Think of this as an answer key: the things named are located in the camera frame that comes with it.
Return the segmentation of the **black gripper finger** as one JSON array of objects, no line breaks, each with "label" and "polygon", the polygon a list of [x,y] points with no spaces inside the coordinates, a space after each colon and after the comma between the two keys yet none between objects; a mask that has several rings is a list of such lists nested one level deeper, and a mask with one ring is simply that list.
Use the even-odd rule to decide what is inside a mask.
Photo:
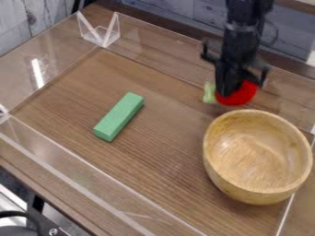
[{"label": "black gripper finger", "polygon": [[240,68],[219,61],[215,64],[216,91],[223,97],[228,97],[240,87]]}]

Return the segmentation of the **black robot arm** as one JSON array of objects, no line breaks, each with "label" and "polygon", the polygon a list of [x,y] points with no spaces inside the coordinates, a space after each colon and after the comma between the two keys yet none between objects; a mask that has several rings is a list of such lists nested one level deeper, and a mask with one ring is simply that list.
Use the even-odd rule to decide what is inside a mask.
[{"label": "black robot arm", "polygon": [[257,57],[265,15],[275,0],[225,0],[227,22],[221,51],[209,52],[211,42],[201,44],[200,58],[215,67],[216,94],[224,99],[241,90],[245,82],[261,87],[271,66]]}]

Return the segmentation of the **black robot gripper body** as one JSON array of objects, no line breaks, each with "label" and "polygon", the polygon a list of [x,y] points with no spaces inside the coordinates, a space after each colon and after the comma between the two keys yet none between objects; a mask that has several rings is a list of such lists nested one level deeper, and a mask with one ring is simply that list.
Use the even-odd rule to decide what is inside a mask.
[{"label": "black robot gripper body", "polygon": [[213,67],[219,61],[239,67],[241,82],[247,80],[261,87],[269,66],[257,57],[259,44],[260,31],[256,25],[227,24],[220,54],[211,54],[211,41],[205,39],[201,43],[200,58],[213,64]]}]

